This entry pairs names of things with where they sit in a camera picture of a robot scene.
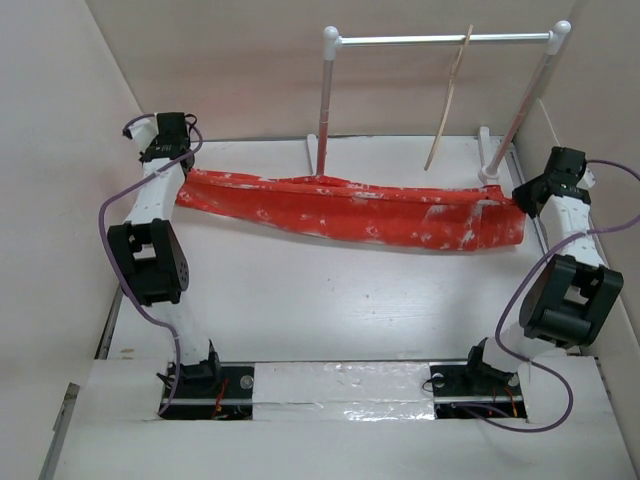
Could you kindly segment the orange white tie-dye trousers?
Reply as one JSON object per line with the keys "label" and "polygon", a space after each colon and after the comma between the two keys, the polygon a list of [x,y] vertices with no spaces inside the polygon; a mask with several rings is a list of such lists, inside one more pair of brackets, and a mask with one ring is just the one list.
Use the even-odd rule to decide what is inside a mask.
{"label": "orange white tie-dye trousers", "polygon": [[267,178],[195,169],[176,203],[291,233],[441,251],[518,245],[526,224],[497,185],[393,187],[329,176]]}

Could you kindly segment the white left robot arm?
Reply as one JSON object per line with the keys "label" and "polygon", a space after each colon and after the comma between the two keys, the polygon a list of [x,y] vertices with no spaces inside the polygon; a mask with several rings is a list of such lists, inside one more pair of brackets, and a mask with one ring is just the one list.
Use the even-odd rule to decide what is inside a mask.
{"label": "white left robot arm", "polygon": [[184,112],[141,115],[123,128],[139,148],[142,179],[119,196],[136,195],[125,220],[103,226],[101,235],[124,292],[149,323],[171,335],[175,360],[159,378],[184,394],[212,396],[222,387],[222,369],[208,338],[198,335],[180,305],[190,282],[186,255],[171,223],[179,190],[201,148],[193,144],[197,118]]}

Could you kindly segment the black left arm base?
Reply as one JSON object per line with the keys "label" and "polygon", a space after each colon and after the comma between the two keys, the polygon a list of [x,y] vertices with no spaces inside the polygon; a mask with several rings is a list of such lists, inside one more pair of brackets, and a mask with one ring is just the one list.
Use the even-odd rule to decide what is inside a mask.
{"label": "black left arm base", "polygon": [[159,409],[164,420],[244,421],[253,419],[253,387],[255,365],[252,363],[223,363],[215,384],[208,378],[181,385],[171,401],[170,381],[174,366],[168,373],[159,374],[164,386]]}

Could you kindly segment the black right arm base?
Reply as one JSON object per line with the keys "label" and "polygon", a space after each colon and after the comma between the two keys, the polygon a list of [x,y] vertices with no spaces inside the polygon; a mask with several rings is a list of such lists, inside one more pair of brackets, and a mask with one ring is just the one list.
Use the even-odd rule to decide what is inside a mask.
{"label": "black right arm base", "polygon": [[519,385],[472,382],[465,375],[466,365],[460,362],[429,365],[421,388],[431,394],[438,420],[526,419],[527,412]]}

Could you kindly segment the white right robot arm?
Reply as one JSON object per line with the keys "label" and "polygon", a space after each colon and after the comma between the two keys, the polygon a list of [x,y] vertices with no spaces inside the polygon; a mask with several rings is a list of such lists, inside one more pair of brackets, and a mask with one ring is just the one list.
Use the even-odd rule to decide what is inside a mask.
{"label": "white right robot arm", "polygon": [[589,233],[586,172],[584,152],[554,147],[544,172],[514,190],[516,205],[541,219],[557,243],[518,288],[517,322],[497,326],[470,350],[462,381],[471,392],[508,383],[521,364],[550,350],[589,346],[602,329],[624,280],[607,267]]}

